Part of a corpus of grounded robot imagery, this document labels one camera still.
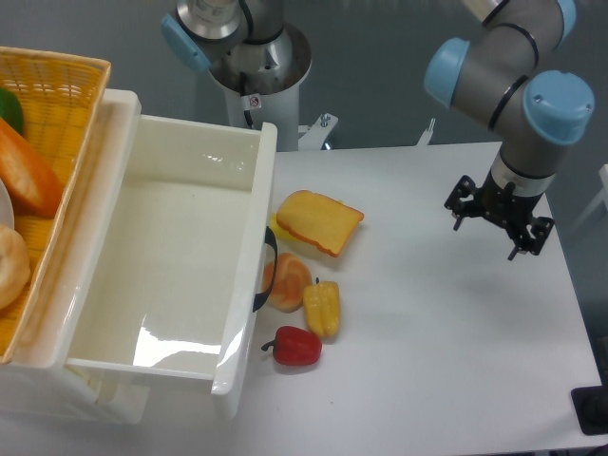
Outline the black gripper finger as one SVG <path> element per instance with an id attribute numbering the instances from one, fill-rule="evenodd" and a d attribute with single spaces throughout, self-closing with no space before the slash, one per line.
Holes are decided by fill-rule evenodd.
<path id="1" fill-rule="evenodd" d="M 506 232 L 513 241 L 514 247 L 507 259 L 513 260 L 517 254 L 527 253 L 538 256 L 555 225 L 555 221 L 548 217 L 530 216 L 525 219 L 509 221 Z"/>
<path id="2" fill-rule="evenodd" d="M 458 231 L 465 219 L 475 219 L 481 215 L 481 203 L 478 198 L 480 188 L 476 186 L 474 180 L 463 175 L 449 196 L 447 197 L 444 207 L 454 217 L 455 222 L 453 230 Z"/>

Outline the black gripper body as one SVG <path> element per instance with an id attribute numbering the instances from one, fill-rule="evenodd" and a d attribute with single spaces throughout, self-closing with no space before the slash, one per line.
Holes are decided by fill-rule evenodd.
<path id="1" fill-rule="evenodd" d="M 494 181 L 491 173 L 488 173 L 478 193 L 481 203 L 480 217 L 506 231 L 506 224 L 509 221 L 533 216 L 533 210 L 541 196 L 516 196 L 514 189 L 515 184 L 513 182 L 508 182 L 505 187 L 500 187 Z"/>

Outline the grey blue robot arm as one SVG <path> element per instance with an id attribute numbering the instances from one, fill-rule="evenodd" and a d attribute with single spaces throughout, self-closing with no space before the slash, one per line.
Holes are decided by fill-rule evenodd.
<path id="1" fill-rule="evenodd" d="M 457 221 L 481 218 L 503 229 L 515 254 L 537 255 L 554 222 L 534 208 L 568 148 L 583 136 L 595 97 L 581 78 L 539 71 L 576 23 L 571 1 L 469 1 L 482 23 L 477 43 L 453 38 L 430 59 L 426 92 L 498 134 L 502 146 L 482 184 L 462 177 L 445 206 Z M 312 54 L 284 18 L 280 1 L 180 1 L 161 19 L 161 34 L 189 68 L 222 87 L 230 124 L 278 130 L 281 151 L 324 139 L 299 122 L 299 88 Z"/>

